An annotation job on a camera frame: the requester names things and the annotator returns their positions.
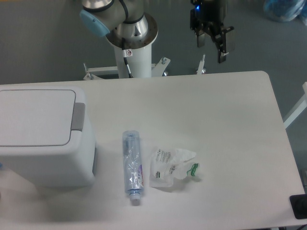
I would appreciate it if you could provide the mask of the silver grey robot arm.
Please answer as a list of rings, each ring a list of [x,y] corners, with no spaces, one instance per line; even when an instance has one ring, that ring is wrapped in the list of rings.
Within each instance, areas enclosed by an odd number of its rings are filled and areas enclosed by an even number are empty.
[[[234,27],[226,27],[225,0],[192,0],[190,29],[194,31],[197,47],[204,46],[208,35],[218,50],[218,63],[235,49]],[[142,0],[83,0],[80,18],[98,37],[120,49],[139,49],[149,45],[158,34],[155,19],[145,13]]]

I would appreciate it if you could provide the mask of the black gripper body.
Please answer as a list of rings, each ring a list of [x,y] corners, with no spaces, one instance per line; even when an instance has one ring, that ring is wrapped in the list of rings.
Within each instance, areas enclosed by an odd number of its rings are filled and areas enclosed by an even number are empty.
[[[224,28],[227,0],[191,0],[190,29],[195,35],[217,36]]]

